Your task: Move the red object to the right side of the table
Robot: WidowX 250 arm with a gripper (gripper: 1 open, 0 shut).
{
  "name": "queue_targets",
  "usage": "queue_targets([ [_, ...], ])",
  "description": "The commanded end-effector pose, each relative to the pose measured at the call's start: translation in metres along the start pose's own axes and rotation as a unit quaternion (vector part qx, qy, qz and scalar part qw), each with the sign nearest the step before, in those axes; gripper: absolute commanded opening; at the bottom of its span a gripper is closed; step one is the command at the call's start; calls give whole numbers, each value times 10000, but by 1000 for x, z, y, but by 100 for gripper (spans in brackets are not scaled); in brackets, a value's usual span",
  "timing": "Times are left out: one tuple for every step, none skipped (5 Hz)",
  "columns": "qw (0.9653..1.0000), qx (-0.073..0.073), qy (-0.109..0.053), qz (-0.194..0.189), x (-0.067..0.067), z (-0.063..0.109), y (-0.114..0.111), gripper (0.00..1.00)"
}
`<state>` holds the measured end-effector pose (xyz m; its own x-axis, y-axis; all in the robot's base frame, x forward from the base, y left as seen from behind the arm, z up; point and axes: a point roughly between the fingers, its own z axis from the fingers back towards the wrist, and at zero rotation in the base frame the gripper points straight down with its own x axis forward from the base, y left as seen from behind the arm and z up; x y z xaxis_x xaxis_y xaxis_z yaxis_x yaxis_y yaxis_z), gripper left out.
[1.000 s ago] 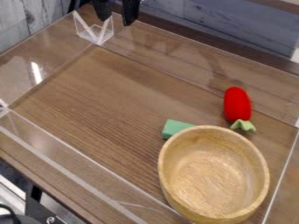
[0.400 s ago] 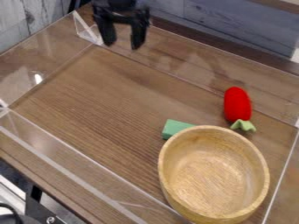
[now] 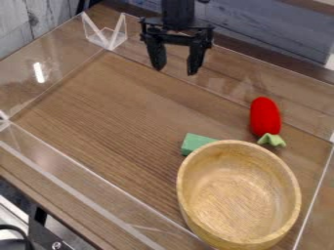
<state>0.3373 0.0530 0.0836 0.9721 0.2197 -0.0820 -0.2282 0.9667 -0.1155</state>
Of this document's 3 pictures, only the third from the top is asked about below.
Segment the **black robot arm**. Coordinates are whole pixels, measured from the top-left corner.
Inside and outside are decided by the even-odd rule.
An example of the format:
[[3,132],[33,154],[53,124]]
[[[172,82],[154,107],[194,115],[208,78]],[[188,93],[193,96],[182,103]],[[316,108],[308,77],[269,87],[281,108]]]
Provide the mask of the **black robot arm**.
[[152,67],[161,70],[166,64],[166,44],[186,46],[186,74],[194,75],[213,38],[213,26],[194,18],[194,0],[161,0],[161,16],[141,17],[138,24],[138,39],[145,45]]

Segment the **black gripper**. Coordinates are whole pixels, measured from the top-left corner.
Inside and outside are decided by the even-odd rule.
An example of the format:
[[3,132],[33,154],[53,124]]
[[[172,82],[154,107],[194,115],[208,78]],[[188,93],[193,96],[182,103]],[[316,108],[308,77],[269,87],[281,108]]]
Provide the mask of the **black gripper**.
[[193,19],[186,26],[166,25],[158,17],[140,18],[138,40],[144,43],[150,65],[161,70],[166,63],[165,44],[189,46],[186,59],[188,75],[194,75],[201,67],[205,48],[212,46],[213,25]]

